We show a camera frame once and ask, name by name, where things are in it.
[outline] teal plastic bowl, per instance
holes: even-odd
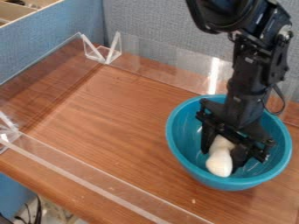
[[[287,128],[277,116],[267,112],[262,125],[277,141],[269,160],[261,164],[251,158],[245,167],[229,177],[221,178],[206,168],[209,155],[202,154],[202,122],[195,118],[201,110],[199,100],[210,98],[225,102],[225,95],[205,95],[186,101],[171,113],[166,124],[166,137],[173,154],[187,172],[206,186],[223,191],[241,191],[273,179],[287,167],[293,156],[293,140]]]

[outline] wooden surface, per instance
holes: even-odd
[[[209,221],[298,223],[295,126],[283,174],[254,189],[219,192],[189,176],[165,140],[167,117],[195,93],[99,66],[73,44],[8,82],[0,95],[2,110],[26,133]],[[90,223],[151,223],[12,150],[0,157],[0,171]]]

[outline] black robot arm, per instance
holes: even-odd
[[[275,0],[186,1],[198,27],[213,34],[226,32],[235,43],[226,102],[203,100],[197,115],[203,123],[202,151],[209,153],[215,136],[223,135],[237,145],[235,171],[253,157],[265,162],[275,145],[261,117],[273,89],[283,98],[277,83],[289,71],[291,17]]]

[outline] white object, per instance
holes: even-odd
[[[233,172],[230,151],[234,148],[235,144],[226,137],[221,135],[215,137],[206,166],[213,174],[223,178],[229,177]]]

